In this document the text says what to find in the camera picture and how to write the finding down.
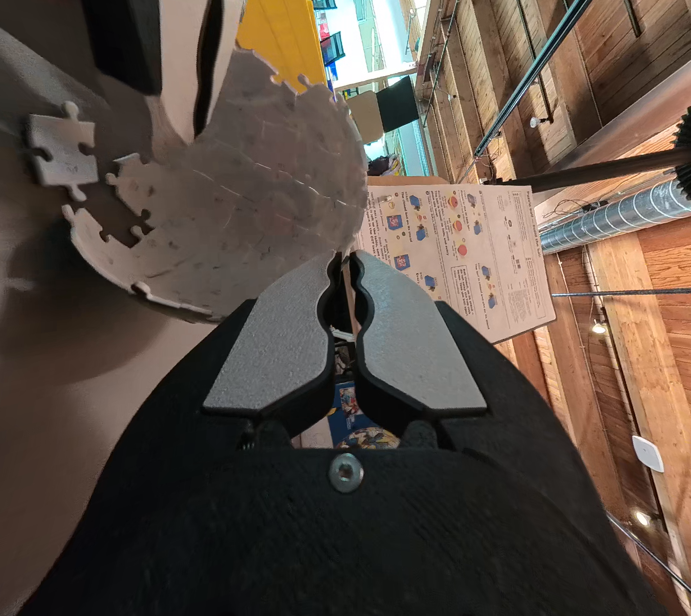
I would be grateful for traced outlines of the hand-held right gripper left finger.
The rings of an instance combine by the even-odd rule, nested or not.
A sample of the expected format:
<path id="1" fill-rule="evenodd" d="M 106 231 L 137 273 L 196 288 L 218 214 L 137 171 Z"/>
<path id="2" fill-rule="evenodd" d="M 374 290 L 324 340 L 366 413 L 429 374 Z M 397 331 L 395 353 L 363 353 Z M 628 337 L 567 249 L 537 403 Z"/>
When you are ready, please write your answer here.
<path id="1" fill-rule="evenodd" d="M 341 253 L 330 250 L 258 296 L 203 402 L 204 414 L 253 425 L 276 421 L 289 436 L 326 416 L 335 361 L 326 308 L 340 271 Z"/>

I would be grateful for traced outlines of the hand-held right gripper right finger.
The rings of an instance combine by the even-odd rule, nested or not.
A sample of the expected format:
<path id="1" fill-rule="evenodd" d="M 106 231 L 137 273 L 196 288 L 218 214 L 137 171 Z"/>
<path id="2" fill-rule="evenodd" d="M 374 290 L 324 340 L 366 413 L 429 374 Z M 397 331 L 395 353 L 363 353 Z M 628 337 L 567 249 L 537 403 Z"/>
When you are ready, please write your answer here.
<path id="1" fill-rule="evenodd" d="M 350 254 L 360 330 L 357 401 L 396 436 L 415 421 L 487 412 L 487 402 L 436 303 L 414 281 L 364 250 Z"/>

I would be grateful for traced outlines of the white puzzle piece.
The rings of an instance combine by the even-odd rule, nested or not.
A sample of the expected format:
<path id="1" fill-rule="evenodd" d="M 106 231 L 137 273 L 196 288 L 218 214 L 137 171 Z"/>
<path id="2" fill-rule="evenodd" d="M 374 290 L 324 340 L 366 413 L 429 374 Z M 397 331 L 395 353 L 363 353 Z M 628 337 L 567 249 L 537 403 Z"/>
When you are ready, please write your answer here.
<path id="1" fill-rule="evenodd" d="M 95 145 L 95 124 L 80 119 L 80 109 L 72 101 L 62 104 L 63 117 L 41 114 L 28 116 L 26 141 L 41 154 L 32 157 L 39 183 L 62 187 L 72 200 L 82 203 L 87 197 L 83 185 L 99 182 L 98 163 L 93 154 L 82 153 L 81 146 Z"/>

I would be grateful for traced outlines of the partly built puzzle ball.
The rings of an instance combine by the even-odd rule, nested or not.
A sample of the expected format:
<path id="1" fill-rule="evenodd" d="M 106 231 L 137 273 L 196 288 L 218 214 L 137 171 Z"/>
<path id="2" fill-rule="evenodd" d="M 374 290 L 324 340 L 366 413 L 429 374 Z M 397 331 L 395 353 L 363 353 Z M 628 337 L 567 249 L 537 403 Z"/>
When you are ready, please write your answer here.
<path id="1" fill-rule="evenodd" d="M 160 159 L 116 160 L 108 185 L 140 216 L 127 247 L 86 207 L 63 206 L 71 243 L 151 309 L 218 324 L 311 259 L 350 249 L 367 205 L 367 157 L 347 101 L 303 75 L 297 92 L 254 50 L 231 55 L 209 123 Z"/>

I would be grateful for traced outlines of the colourful puzzle box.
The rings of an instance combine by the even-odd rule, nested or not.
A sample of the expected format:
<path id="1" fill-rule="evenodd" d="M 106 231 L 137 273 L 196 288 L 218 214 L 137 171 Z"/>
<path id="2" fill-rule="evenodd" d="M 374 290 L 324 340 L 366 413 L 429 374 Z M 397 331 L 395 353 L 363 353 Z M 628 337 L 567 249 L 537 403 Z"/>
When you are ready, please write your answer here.
<path id="1" fill-rule="evenodd" d="M 326 420 L 335 449 L 396 449 L 399 438 L 372 421 L 360 408 L 355 385 L 336 384 Z"/>

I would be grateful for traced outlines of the yellow plastic bin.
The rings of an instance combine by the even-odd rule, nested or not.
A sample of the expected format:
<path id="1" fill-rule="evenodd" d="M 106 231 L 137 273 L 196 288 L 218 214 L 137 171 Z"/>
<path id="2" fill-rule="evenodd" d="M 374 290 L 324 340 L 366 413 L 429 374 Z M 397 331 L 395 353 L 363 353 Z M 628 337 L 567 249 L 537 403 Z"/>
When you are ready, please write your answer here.
<path id="1" fill-rule="evenodd" d="M 275 70 L 278 82 L 297 92 L 310 84 L 326 85 L 315 11 L 311 0 L 247 0 L 237 44 L 254 50 Z"/>

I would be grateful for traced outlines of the white instruction sheet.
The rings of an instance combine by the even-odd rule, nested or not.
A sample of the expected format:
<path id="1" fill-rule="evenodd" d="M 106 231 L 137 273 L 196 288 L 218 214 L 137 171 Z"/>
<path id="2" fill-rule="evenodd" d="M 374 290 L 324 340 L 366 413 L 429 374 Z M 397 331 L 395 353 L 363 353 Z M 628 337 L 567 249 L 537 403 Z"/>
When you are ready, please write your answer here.
<path id="1" fill-rule="evenodd" d="M 556 319 L 529 187 L 368 187 L 356 247 L 447 303 L 491 343 Z"/>

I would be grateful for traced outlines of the tan square panel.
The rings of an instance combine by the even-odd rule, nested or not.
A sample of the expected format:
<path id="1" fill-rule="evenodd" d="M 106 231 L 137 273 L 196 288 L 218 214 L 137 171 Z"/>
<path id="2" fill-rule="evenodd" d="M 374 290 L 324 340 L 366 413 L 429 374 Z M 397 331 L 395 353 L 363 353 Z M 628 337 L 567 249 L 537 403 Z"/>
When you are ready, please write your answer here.
<path id="1" fill-rule="evenodd" d="M 364 144 L 371 144 L 383 137 L 384 126 L 376 92 L 354 95 L 346 100 L 346 105 Z"/>

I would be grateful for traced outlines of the black square panel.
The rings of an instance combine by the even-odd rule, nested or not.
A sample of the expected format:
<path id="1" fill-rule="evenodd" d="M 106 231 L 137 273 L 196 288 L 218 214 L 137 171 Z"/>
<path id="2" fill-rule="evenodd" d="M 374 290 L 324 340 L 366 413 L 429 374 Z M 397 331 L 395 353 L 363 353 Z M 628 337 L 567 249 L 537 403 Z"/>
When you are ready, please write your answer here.
<path id="1" fill-rule="evenodd" d="M 384 133 L 395 131 L 419 120 L 417 99 L 410 75 L 376 92 L 376 101 Z"/>

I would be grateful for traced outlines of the white ceiling device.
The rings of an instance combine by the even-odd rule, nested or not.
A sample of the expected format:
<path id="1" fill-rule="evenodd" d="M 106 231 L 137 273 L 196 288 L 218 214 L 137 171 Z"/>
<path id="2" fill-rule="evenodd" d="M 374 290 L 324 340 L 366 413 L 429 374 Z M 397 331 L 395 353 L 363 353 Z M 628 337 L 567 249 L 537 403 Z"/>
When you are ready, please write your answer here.
<path id="1" fill-rule="evenodd" d="M 638 435 L 632 436 L 632 444 L 637 459 L 644 466 L 658 474 L 665 472 L 663 457 L 656 444 Z"/>

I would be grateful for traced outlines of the black table lamp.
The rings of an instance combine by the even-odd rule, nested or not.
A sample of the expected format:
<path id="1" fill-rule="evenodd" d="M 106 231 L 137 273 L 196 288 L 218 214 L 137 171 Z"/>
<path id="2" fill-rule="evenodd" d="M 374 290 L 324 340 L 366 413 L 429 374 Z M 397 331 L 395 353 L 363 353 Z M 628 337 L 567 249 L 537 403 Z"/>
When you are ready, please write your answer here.
<path id="1" fill-rule="evenodd" d="M 674 147 L 655 153 L 639 154 L 609 162 L 593 163 L 564 171 L 543 173 L 510 181 L 496 181 L 501 186 L 529 187 L 533 193 L 591 184 L 644 172 L 690 167 L 690 109 L 677 126 Z"/>

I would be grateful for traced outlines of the silver ventilation duct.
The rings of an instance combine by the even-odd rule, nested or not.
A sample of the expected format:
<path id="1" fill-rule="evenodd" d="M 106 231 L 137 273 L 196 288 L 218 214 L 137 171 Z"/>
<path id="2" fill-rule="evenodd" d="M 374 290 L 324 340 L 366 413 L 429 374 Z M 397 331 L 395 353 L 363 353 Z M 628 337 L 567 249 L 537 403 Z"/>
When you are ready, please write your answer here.
<path id="1" fill-rule="evenodd" d="M 678 178 L 641 190 L 540 234 L 542 254 L 586 246 L 690 217 L 690 182 Z"/>

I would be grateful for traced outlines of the metal ceiling rail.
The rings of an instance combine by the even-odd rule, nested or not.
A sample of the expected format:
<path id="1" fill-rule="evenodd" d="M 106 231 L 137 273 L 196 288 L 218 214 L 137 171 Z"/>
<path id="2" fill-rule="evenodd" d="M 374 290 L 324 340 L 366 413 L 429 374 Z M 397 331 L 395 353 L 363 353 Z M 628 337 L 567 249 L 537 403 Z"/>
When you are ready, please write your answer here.
<path id="1" fill-rule="evenodd" d="M 539 54 L 533 59 L 528 71 L 516 85 L 507 102 L 497 112 L 495 121 L 475 149 L 475 158 L 479 158 L 487 149 L 488 144 L 497 137 L 532 83 L 540 77 L 544 67 L 548 64 L 550 59 L 552 59 L 557 49 L 563 44 L 568 34 L 574 29 L 576 23 L 580 20 L 581 16 L 583 16 L 592 1 L 593 0 L 574 0 L 573 3 L 566 8 L 564 16 L 561 18 L 552 34 L 548 36 Z"/>

